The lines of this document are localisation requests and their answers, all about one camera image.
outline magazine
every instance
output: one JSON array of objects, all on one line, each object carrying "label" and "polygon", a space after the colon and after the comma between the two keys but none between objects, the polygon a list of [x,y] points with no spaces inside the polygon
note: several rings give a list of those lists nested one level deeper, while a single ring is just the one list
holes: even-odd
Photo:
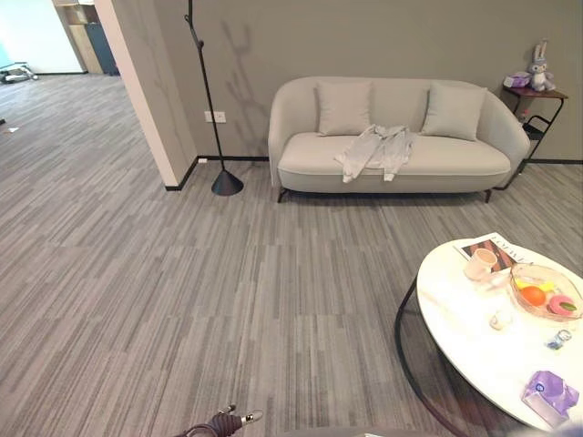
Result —
[{"label": "magazine", "polygon": [[470,259],[478,248],[492,250],[498,258],[492,271],[504,271],[510,269],[517,262],[528,262],[524,256],[517,253],[514,246],[497,232],[472,239],[464,244],[455,244],[455,248],[466,259]]}]

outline gray striped carpet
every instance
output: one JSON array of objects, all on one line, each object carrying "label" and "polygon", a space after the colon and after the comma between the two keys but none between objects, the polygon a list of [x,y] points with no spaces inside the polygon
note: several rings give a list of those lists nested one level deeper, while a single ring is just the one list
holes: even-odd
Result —
[{"label": "gray striped carpet", "polygon": [[[581,275],[581,166],[506,192],[275,203],[267,163],[164,190],[117,77],[0,86],[0,435],[170,436],[229,402],[240,432],[377,425],[450,435],[415,398],[393,321],[424,255],[498,231]],[[471,436],[519,427],[440,359],[412,303],[406,352]]]}]

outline plush toy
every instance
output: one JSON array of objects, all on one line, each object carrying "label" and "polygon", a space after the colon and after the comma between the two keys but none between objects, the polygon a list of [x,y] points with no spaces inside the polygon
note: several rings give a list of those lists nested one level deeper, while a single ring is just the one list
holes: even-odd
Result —
[{"label": "plush toy", "polygon": [[553,78],[553,75],[547,71],[547,59],[545,58],[547,42],[547,39],[543,39],[537,44],[532,56],[532,64],[528,68],[528,72],[531,74],[530,86],[535,91],[552,91],[556,88],[555,84],[549,80]]}]

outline electrical socket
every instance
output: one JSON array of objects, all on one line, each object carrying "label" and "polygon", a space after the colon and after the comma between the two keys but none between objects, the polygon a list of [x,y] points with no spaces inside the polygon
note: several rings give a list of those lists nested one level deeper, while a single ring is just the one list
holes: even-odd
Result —
[{"label": "electrical socket", "polygon": [[[204,111],[204,119],[207,123],[212,123],[210,111]],[[225,116],[224,111],[215,111],[215,121],[217,123],[227,123],[227,116]]]}]

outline fruit bowl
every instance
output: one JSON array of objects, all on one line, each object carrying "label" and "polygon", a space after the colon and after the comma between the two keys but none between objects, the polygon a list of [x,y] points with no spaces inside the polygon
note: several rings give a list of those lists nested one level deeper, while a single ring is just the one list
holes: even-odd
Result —
[{"label": "fruit bowl", "polygon": [[518,263],[510,269],[515,303],[538,317],[570,321],[583,316],[583,299],[565,275],[537,264]]}]

